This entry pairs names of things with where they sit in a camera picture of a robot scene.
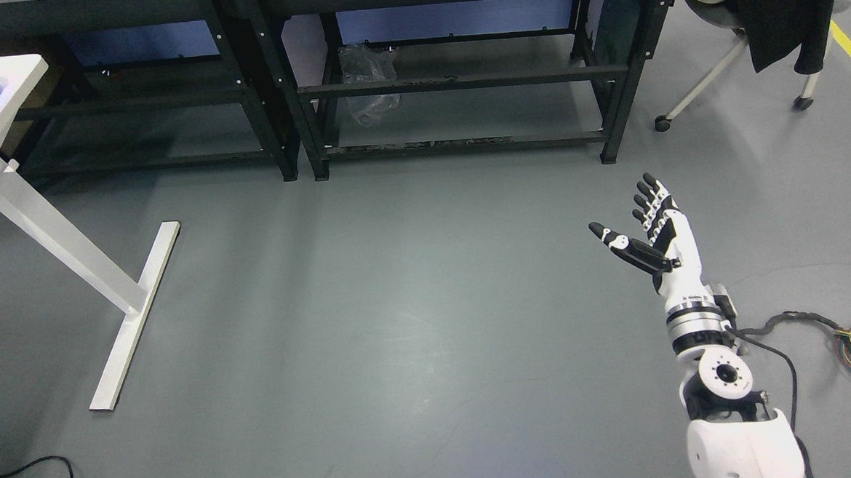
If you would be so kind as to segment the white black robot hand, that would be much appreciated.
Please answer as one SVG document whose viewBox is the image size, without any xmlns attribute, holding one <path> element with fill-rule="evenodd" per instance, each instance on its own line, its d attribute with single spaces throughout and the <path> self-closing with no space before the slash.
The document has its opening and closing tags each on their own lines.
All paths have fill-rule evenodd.
<svg viewBox="0 0 851 478">
<path fill-rule="evenodd" d="M 682 303 L 713 298 L 701 280 L 700 253 L 697 251 L 690 219 L 661 180 L 645 172 L 636 182 L 632 215 L 644 230 L 644 241 L 626 236 L 597 221 L 588 224 L 595 237 L 610 252 L 652 278 L 655 292 L 670 311 Z"/>
</svg>

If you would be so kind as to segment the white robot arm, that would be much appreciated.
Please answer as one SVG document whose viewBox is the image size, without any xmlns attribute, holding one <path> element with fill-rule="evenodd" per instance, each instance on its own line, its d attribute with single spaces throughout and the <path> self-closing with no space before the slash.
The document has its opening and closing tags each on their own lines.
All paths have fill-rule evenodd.
<svg viewBox="0 0 851 478">
<path fill-rule="evenodd" d="M 739 354 L 736 311 L 721 284 L 707 284 L 667 311 L 677 389 L 690 422 L 687 460 L 695 478 L 806 478 L 807 461 L 780 409 L 756 390 Z"/>
</svg>

